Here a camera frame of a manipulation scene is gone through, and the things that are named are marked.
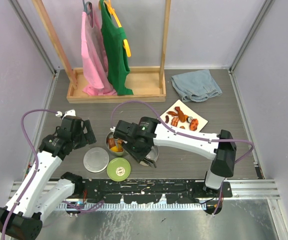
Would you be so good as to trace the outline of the yellow food piece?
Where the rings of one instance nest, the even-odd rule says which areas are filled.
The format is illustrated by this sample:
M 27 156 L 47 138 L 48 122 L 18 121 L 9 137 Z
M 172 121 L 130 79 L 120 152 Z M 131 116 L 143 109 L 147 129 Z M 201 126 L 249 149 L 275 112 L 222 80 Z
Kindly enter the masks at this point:
M 114 147 L 110 148 L 110 150 L 111 150 L 112 152 L 116 152 L 116 153 L 119 152 L 119 148 L 118 148 L 117 146 L 114 146 Z

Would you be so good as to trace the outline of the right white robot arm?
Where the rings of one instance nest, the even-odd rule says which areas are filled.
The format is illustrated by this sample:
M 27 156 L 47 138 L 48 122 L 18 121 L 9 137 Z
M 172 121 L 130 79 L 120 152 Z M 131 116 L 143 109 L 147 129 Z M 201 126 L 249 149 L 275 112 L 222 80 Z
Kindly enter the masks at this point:
M 224 179 L 234 175 L 237 146 L 229 131 L 222 130 L 220 134 L 189 132 L 146 116 L 139 123 L 119 120 L 110 130 L 138 163 L 153 168 L 156 162 L 149 159 L 148 154 L 154 146 L 189 151 L 210 160 L 203 184 L 203 191 L 209 197 L 216 196 Z

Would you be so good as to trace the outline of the brown sausage piece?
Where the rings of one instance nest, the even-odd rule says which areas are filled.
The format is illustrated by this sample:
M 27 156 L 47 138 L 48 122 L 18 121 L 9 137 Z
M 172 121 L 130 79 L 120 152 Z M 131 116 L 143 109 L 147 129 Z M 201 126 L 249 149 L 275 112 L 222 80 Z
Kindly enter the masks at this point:
M 116 146 L 116 142 L 115 142 L 114 138 L 109 138 L 107 140 L 107 143 L 108 143 L 108 146 L 109 146 L 110 149 Z

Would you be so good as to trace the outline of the green round lid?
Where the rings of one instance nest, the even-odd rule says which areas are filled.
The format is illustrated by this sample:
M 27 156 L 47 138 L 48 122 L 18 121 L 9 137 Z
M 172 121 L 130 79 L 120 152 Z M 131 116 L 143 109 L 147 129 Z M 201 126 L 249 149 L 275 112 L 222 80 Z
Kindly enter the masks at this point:
M 106 171 L 111 180 L 121 182 L 129 177 L 131 165 L 125 158 L 117 157 L 109 162 Z

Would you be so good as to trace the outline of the small steel bowl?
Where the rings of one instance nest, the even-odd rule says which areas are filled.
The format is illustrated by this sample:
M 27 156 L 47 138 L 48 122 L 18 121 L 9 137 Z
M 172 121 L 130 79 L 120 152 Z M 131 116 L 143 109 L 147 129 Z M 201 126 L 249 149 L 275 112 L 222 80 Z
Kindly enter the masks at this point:
M 153 146 L 151 151 L 145 156 L 149 158 L 158 158 L 159 157 L 159 149 L 157 146 Z M 140 162 L 142 166 L 149 167 L 143 160 Z

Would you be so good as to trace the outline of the round steel lid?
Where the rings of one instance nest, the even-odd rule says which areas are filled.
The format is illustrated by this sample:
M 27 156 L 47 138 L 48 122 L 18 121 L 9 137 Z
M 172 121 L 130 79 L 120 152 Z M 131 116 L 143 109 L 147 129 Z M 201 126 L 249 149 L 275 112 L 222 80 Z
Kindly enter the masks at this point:
M 101 147 L 91 148 L 86 152 L 83 158 L 83 165 L 91 173 L 104 171 L 109 164 L 109 154 Z

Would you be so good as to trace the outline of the large round steel tin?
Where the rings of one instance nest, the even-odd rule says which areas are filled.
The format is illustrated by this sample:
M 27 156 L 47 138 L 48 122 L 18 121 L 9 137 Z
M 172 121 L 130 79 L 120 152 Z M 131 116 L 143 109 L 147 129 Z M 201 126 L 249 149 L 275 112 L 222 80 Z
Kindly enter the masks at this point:
M 120 140 L 120 139 L 118 139 L 118 138 L 115 138 L 114 136 L 113 136 L 113 133 L 112 132 L 110 132 L 108 135 L 107 135 L 107 137 L 106 137 L 106 146 L 107 146 L 107 148 L 108 148 L 108 152 L 109 153 L 111 153 L 112 155 L 114 155 L 114 156 L 116 156 L 116 157 L 124 157 L 124 156 L 126 156 L 127 155 L 127 152 L 126 152 L 126 150 L 125 149 L 123 149 L 124 151 L 123 152 L 112 152 L 111 150 L 110 150 L 110 148 L 109 148 L 109 146 L 108 146 L 108 143 L 107 143 L 107 140 L 109 139 L 109 138 L 114 138 L 115 139 L 115 142 L 116 142 L 116 146 L 117 146 L 117 141 L 118 140 Z

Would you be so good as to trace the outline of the orange food piece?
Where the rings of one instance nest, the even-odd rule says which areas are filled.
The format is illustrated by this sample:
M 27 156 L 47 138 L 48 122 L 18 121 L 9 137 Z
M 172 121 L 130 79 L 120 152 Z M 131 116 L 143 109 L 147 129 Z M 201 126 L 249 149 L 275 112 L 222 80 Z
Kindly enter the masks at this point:
M 122 147 L 122 143 L 123 143 L 123 141 L 122 140 L 118 140 L 117 141 L 117 149 L 118 149 L 118 152 L 123 152 L 124 150 L 123 150 L 123 147 Z

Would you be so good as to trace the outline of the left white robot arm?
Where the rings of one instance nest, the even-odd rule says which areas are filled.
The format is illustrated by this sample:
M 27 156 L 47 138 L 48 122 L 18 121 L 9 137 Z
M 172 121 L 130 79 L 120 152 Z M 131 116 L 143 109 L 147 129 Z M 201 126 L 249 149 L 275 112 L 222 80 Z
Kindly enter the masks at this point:
M 73 150 L 96 143 L 89 120 L 66 115 L 55 133 L 47 135 L 36 154 L 37 160 L 4 207 L 0 207 L 0 232 L 18 240 L 33 240 L 39 235 L 43 222 L 66 198 L 79 198 L 84 192 L 81 176 L 64 173 L 48 193 L 44 187 L 54 171 Z

